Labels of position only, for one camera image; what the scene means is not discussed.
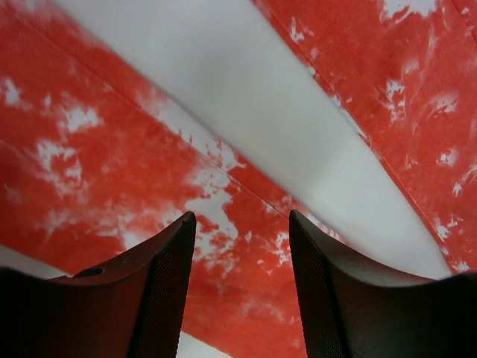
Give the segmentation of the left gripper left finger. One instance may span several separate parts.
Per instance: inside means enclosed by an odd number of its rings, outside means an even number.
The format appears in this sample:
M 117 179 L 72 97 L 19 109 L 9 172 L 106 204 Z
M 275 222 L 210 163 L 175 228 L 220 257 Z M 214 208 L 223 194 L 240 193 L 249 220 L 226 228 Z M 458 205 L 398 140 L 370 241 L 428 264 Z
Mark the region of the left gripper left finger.
M 3 357 L 174 357 L 189 286 L 196 218 L 73 277 L 1 268 Z

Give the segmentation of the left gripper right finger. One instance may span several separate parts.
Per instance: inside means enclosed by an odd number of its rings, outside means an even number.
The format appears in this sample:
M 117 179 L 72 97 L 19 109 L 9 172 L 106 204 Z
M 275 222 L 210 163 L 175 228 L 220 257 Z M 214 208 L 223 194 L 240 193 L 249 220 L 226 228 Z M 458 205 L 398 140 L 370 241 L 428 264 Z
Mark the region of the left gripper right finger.
M 382 265 L 289 215 L 309 357 L 474 357 L 476 274 L 441 280 Z

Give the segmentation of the orange white tie-dye trousers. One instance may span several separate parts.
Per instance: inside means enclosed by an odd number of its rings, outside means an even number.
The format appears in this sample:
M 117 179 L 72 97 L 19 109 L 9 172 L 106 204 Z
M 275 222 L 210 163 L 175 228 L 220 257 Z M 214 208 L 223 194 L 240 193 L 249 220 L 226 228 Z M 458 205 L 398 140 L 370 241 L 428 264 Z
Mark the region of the orange white tie-dye trousers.
M 304 357 L 301 209 L 476 269 L 474 1 L 3 1 L 1 243 L 74 274 L 191 210 L 185 357 Z

